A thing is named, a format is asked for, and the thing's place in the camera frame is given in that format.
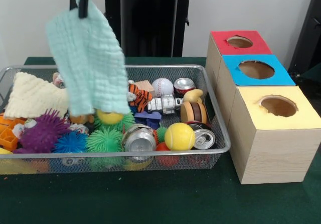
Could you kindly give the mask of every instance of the box with hole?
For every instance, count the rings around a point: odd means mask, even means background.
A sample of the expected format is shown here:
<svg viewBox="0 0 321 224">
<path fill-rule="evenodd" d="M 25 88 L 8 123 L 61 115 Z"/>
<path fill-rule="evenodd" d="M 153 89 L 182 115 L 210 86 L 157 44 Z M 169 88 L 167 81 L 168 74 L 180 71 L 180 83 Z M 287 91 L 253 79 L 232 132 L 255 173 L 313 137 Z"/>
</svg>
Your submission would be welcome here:
<svg viewBox="0 0 321 224">
<path fill-rule="evenodd" d="M 226 125 L 236 86 L 295 86 L 274 55 L 222 56 L 222 61 L 215 94 Z"/>
<path fill-rule="evenodd" d="M 241 184 L 301 182 L 321 118 L 298 86 L 237 87 L 228 131 Z"/>
<path fill-rule="evenodd" d="M 267 44 L 257 31 L 211 32 L 206 59 L 206 72 L 216 87 L 224 55 L 271 55 Z"/>
</svg>

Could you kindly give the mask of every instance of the green table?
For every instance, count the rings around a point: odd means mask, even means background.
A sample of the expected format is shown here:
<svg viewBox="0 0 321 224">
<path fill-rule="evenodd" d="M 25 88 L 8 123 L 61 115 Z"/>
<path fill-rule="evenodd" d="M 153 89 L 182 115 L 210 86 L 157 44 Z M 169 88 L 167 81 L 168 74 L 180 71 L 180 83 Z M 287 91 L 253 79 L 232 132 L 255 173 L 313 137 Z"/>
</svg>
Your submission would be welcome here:
<svg viewBox="0 0 321 224">
<path fill-rule="evenodd" d="M 205 59 L 127 63 L 204 66 Z M 319 153 L 303 183 L 240 185 L 227 153 L 211 170 L 1 176 L 0 187 L 0 224 L 321 223 Z"/>
</svg>

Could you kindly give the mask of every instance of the blue square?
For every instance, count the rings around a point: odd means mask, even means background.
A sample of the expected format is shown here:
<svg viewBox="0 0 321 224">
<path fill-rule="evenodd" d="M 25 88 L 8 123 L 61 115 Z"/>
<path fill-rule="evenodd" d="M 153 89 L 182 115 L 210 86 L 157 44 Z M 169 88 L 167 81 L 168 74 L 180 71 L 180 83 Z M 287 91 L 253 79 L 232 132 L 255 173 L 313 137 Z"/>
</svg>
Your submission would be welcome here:
<svg viewBox="0 0 321 224">
<path fill-rule="evenodd" d="M 295 86 L 295 83 L 285 68 L 274 55 L 223 56 L 223 60 L 237 86 Z M 267 78 L 257 79 L 248 77 L 241 71 L 241 64 L 243 64 L 242 67 L 246 65 L 246 70 L 243 71 L 254 72 L 248 75 L 252 74 L 255 75 L 255 77 L 258 76 L 261 78 L 262 76 L 259 76 L 259 72 L 261 72 L 261 75 L 267 75 Z"/>
</svg>

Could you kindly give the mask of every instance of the wall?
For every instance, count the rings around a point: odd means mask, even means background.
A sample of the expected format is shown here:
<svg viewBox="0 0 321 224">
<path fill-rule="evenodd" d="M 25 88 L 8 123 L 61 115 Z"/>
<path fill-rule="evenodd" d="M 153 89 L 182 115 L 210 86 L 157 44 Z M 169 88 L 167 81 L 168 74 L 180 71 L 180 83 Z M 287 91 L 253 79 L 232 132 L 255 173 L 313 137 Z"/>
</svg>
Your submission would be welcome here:
<svg viewBox="0 0 321 224">
<path fill-rule="evenodd" d="M 104 0 L 94 0 L 104 11 Z M 211 30 L 256 29 L 287 66 L 309 0 L 190 0 L 184 56 L 206 56 Z M 69 0 L 0 0 L 0 68 L 50 56 L 45 24 Z"/>
<path fill-rule="evenodd" d="M 209 32 L 257 30 L 288 67 L 310 0 L 190 0 L 185 56 L 205 56 Z"/>
</svg>

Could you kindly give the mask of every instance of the green spiky ball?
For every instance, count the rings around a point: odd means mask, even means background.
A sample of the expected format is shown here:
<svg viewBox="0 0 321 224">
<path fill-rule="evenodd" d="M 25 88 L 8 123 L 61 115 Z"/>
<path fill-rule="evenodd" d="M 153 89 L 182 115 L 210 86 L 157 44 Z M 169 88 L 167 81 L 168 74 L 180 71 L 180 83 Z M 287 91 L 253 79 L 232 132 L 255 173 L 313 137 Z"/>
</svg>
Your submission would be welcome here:
<svg viewBox="0 0 321 224">
<path fill-rule="evenodd" d="M 115 129 L 96 130 L 87 138 L 87 152 L 120 152 L 123 151 L 121 145 L 122 133 Z M 123 157 L 97 157 L 88 158 L 89 164 L 94 171 L 106 168 L 108 165 L 121 165 Z"/>
<path fill-rule="evenodd" d="M 165 141 L 165 132 L 166 132 L 167 128 L 166 127 L 159 127 L 157 129 L 157 138 L 158 138 L 158 142 L 164 142 Z"/>
<path fill-rule="evenodd" d="M 120 122 L 118 122 L 114 125 L 104 124 L 97 116 L 95 116 L 95 129 L 96 130 L 115 129 L 120 132 L 123 132 L 124 125 L 125 125 L 125 130 L 127 131 L 129 129 L 129 127 L 132 126 L 133 124 L 135 124 L 135 118 L 131 112 L 127 115 L 124 115 L 124 118 Z"/>
</svg>

